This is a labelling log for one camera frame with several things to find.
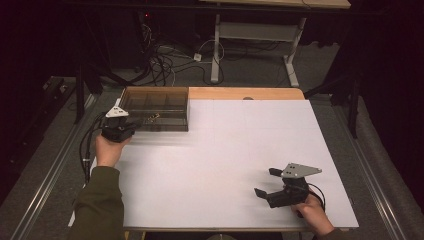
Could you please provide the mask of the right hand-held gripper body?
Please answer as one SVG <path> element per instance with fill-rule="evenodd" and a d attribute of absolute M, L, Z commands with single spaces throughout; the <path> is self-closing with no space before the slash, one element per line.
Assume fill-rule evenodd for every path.
<path fill-rule="evenodd" d="M 319 174 L 320 168 L 289 163 L 281 175 L 283 189 L 274 193 L 267 193 L 267 202 L 271 208 L 290 206 L 303 203 L 310 194 L 306 176 Z"/>

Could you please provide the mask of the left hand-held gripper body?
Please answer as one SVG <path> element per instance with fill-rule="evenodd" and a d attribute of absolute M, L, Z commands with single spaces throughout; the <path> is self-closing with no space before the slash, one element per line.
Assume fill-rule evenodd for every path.
<path fill-rule="evenodd" d="M 137 124 L 128 122 L 129 113 L 119 106 L 120 98 L 105 114 L 101 135 L 109 141 L 122 143 L 132 137 L 137 129 Z"/>

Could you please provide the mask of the clear smoky plastic organizer box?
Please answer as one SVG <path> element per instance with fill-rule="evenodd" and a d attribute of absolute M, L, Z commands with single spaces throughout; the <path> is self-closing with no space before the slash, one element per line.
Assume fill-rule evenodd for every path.
<path fill-rule="evenodd" d="M 138 131 L 189 130 L 189 89 L 187 87 L 127 87 L 119 106 L 129 113 L 128 121 L 137 117 L 148 118 L 155 113 L 160 117 L 148 122 L 149 125 Z"/>

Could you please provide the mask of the person's left hand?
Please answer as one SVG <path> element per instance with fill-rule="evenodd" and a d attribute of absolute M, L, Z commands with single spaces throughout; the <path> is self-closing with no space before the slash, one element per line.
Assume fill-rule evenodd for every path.
<path fill-rule="evenodd" d="M 98 166 L 114 168 L 119 161 L 123 148 L 131 141 L 130 138 L 121 143 L 107 140 L 98 135 L 95 140 L 96 161 Z"/>

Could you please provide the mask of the person's right hand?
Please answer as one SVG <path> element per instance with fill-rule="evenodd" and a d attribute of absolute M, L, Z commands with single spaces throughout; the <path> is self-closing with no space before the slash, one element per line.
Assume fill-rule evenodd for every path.
<path fill-rule="evenodd" d="M 335 227 L 324 212 L 319 199 L 311 194 L 303 203 L 291 205 L 292 211 L 300 213 L 310 230 L 317 236 L 323 237 L 330 234 Z"/>

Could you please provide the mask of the black tripod stand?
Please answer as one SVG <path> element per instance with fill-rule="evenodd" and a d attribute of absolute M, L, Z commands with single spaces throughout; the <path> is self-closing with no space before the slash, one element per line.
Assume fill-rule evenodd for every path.
<path fill-rule="evenodd" d="M 106 64 L 95 31 L 90 25 L 89 16 L 83 10 L 74 10 L 73 13 L 73 23 L 69 28 L 70 36 L 67 41 L 68 50 L 75 63 L 77 100 L 75 122 L 78 123 L 87 111 L 85 88 L 91 94 L 101 95 L 103 93 L 102 76 L 121 87 L 134 86 L 134 83 L 113 73 Z"/>

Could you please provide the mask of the white table cover sheet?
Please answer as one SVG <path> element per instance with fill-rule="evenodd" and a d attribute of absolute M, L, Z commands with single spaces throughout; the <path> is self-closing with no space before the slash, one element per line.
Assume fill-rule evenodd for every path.
<path fill-rule="evenodd" d="M 334 226 L 355 228 L 354 211 L 307 100 L 193 100 L 186 132 L 138 132 L 117 167 L 128 229 L 302 229 L 287 207 L 256 196 L 281 190 L 272 168 L 319 168 L 308 177 Z"/>

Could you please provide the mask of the black equipment case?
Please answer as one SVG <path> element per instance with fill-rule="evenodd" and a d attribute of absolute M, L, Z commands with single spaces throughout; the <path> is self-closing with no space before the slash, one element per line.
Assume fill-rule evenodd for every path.
<path fill-rule="evenodd" d="M 43 86 L 41 103 L 30 117 L 24 119 L 24 130 L 19 140 L 24 141 L 32 134 L 45 131 L 73 94 L 75 87 L 74 80 L 52 76 Z"/>

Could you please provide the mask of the black metal stand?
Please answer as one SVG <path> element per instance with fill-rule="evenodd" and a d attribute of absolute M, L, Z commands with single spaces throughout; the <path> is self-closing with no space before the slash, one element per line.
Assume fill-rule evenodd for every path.
<path fill-rule="evenodd" d="M 353 69 L 344 70 L 338 76 L 327 77 L 326 81 L 317 87 L 303 93 L 306 99 L 317 94 L 330 94 L 332 105 L 347 105 L 347 127 L 353 138 L 357 138 L 356 122 L 361 74 Z"/>

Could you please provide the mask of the aluminium floor rail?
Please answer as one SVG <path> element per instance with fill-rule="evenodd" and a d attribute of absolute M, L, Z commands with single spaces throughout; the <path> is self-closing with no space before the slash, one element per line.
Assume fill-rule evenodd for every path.
<path fill-rule="evenodd" d="M 83 101 L 85 114 L 76 121 L 76 98 L 71 97 L 48 126 L 40 146 L 9 197 L 16 216 L 6 240 L 65 240 L 73 202 L 82 187 L 78 143 L 98 97 Z"/>
<path fill-rule="evenodd" d="M 354 138 L 351 130 L 348 128 L 348 119 L 345 116 L 346 111 L 342 107 L 335 107 L 334 112 L 355 152 L 356 167 L 373 200 L 373 206 L 378 212 L 379 219 L 383 222 L 390 236 L 390 240 L 406 240 L 406 236 L 399 224 L 393 205 L 388 195 L 383 191 L 383 187 L 388 186 L 388 183 L 382 182 L 371 169 L 369 158 L 366 156 L 365 149 L 361 146 L 359 138 Z"/>

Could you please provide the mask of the white metal desk frame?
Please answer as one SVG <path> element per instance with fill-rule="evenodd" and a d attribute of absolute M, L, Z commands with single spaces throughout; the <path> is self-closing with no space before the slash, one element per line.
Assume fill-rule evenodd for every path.
<path fill-rule="evenodd" d="M 276 10 L 278 7 L 293 8 L 294 10 L 348 10 L 349 0 L 203 0 L 215 3 L 217 7 L 225 4 L 240 4 L 242 6 L 263 6 Z M 211 82 L 220 80 L 220 61 L 224 57 L 221 39 L 264 40 L 288 42 L 290 52 L 283 56 L 284 66 L 291 87 L 299 87 L 299 82 L 293 66 L 293 59 L 304 31 L 306 17 L 297 17 L 294 24 L 271 24 L 248 22 L 247 20 L 223 21 L 221 15 L 215 16 L 214 52 L 211 64 Z"/>

